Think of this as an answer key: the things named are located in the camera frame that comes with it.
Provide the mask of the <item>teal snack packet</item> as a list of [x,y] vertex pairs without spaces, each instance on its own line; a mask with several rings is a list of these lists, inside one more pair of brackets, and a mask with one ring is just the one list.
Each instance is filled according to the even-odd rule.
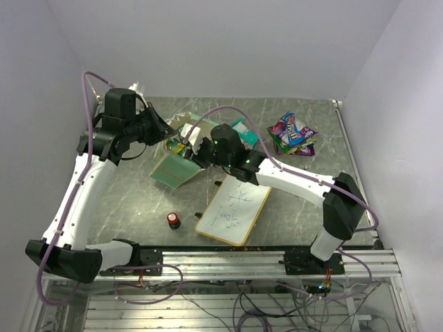
[[255,148],[256,144],[259,142],[258,135],[252,129],[246,126],[244,119],[240,118],[235,121],[231,125],[231,128],[238,133],[242,144],[247,149]]

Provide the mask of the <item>blue M&M's candy bag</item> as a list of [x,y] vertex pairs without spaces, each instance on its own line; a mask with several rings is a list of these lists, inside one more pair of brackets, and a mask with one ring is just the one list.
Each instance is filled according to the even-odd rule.
[[317,134],[315,130],[299,120],[295,113],[287,112],[279,120],[284,120],[287,123],[287,133],[279,139],[290,147],[295,147]]

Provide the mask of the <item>purple Fox's berries candy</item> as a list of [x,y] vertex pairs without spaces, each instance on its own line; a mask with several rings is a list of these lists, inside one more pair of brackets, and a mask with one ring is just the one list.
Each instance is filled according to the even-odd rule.
[[279,145],[274,142],[273,143],[274,152],[277,155],[297,155],[297,156],[314,156],[314,142],[303,143],[300,146],[294,147],[287,151],[283,151]]

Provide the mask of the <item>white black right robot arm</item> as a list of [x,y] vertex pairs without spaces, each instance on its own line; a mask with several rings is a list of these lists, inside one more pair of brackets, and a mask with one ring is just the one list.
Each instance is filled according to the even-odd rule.
[[281,163],[264,152],[247,149],[227,124],[213,127],[210,137],[205,137],[197,125],[185,124],[180,135],[190,143],[193,159],[200,166],[221,167],[243,183],[282,190],[322,208],[323,228],[305,257],[310,272],[323,272],[333,253],[356,232],[365,201],[349,174],[326,176]]

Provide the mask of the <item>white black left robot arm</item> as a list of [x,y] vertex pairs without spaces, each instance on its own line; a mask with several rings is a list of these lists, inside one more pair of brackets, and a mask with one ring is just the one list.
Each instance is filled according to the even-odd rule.
[[90,223],[106,183],[133,142],[153,146],[176,131],[146,102],[136,84],[111,88],[103,112],[79,140],[75,168],[62,204],[41,239],[30,240],[26,255],[47,273],[83,284],[118,267],[133,275],[141,267],[141,247],[126,239],[88,245]]

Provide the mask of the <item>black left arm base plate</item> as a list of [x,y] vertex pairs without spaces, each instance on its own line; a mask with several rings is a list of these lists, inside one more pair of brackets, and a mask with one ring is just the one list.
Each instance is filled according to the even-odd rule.
[[117,273],[124,275],[160,276],[162,273],[163,254],[157,249],[142,249],[138,263],[131,262],[122,267],[115,267]]

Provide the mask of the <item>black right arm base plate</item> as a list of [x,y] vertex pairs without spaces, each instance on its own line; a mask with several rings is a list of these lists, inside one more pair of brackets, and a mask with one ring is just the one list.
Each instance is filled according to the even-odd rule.
[[278,262],[283,265],[287,275],[343,275],[342,255],[334,253],[327,261],[322,261],[313,256],[309,250],[299,248],[295,251],[285,252],[283,259]]

